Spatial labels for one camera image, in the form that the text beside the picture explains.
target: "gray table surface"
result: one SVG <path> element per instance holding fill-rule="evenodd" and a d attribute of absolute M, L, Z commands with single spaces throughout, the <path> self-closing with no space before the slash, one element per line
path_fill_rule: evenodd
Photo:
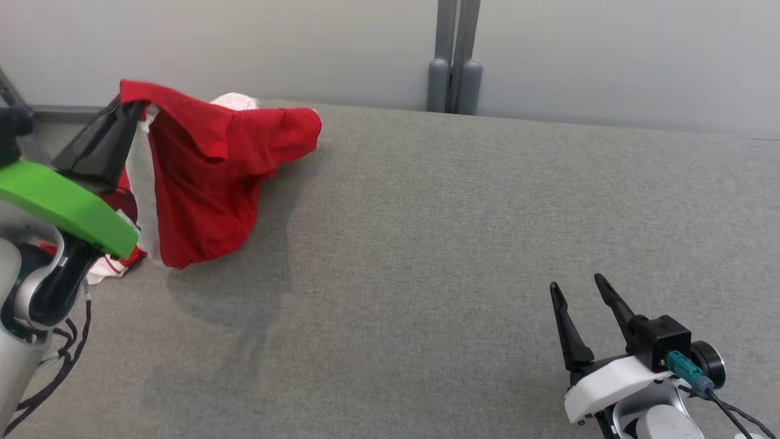
<path fill-rule="evenodd" d="M 81 361 L 12 439 L 599 438 L 567 422 L 548 293 L 618 354 L 596 272 L 715 346 L 722 398 L 780 432 L 780 142 L 315 108 L 319 149 L 238 252 L 93 288 Z"/>

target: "teal connector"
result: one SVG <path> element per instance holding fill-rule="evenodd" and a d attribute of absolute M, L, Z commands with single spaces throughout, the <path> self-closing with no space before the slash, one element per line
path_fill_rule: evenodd
<path fill-rule="evenodd" d="M 683 378 L 691 386 L 693 393 L 702 398 L 709 398 L 708 389 L 715 389 L 715 385 L 709 377 L 704 375 L 699 366 L 693 364 L 688 357 L 679 351 L 671 351 L 666 355 L 666 369 L 676 376 Z"/>

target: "white wall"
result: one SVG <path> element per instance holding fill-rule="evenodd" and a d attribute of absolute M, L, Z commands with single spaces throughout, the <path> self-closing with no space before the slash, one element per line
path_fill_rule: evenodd
<path fill-rule="evenodd" d="M 105 105 L 120 78 L 199 98 L 424 109 L 436 0 L 7 0 L 0 66 L 31 105 Z"/>
<path fill-rule="evenodd" d="M 477 114 L 780 137 L 777 0 L 483 0 Z"/>

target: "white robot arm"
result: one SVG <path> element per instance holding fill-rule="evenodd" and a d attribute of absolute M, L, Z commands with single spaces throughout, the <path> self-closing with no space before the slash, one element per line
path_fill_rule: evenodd
<path fill-rule="evenodd" d="M 58 155 L 54 169 L 20 157 L 16 136 L 31 126 L 0 109 L 2 436 L 49 396 L 78 360 L 89 329 L 89 298 L 78 343 L 67 318 L 89 268 L 105 254 L 128 256 L 137 242 L 137 232 L 98 194 L 115 191 L 143 109 L 142 102 L 122 105 L 115 98 Z M 63 322 L 70 331 L 57 327 Z M 49 385 L 20 402 L 42 360 L 51 356 L 46 351 L 53 334 L 66 339 L 53 353 L 64 359 L 61 369 Z"/>
<path fill-rule="evenodd" d="M 595 418 L 606 439 L 683 439 L 704 435 L 685 408 L 688 398 L 718 404 L 741 433 L 736 438 L 776 439 L 763 424 L 725 404 L 715 390 L 725 383 L 721 356 L 670 316 L 636 315 L 607 279 L 595 275 L 604 303 L 612 309 L 626 339 L 626 354 L 594 361 L 569 316 L 558 285 L 550 285 L 555 322 L 571 387 L 564 407 L 571 423 Z M 767 437 L 750 434 L 731 413 L 755 423 Z"/>

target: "red cloth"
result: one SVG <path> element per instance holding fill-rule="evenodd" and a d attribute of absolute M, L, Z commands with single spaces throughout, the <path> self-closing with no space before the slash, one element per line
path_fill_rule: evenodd
<path fill-rule="evenodd" d="M 116 191 L 100 195 L 100 198 L 112 209 L 122 211 L 133 224 L 138 221 L 138 207 L 136 199 L 130 192 L 130 180 L 127 178 L 127 171 L 122 171 L 119 183 L 116 185 Z M 133 253 L 127 259 L 120 259 L 119 262 L 126 267 L 131 267 L 146 257 L 146 252 L 142 252 L 138 246 L 133 249 Z"/>
<path fill-rule="evenodd" d="M 235 111 L 131 80 L 120 92 L 122 102 L 160 110 L 149 133 L 160 254 L 180 269 L 236 250 L 254 224 L 262 181 L 312 152 L 322 128 L 312 109 Z"/>

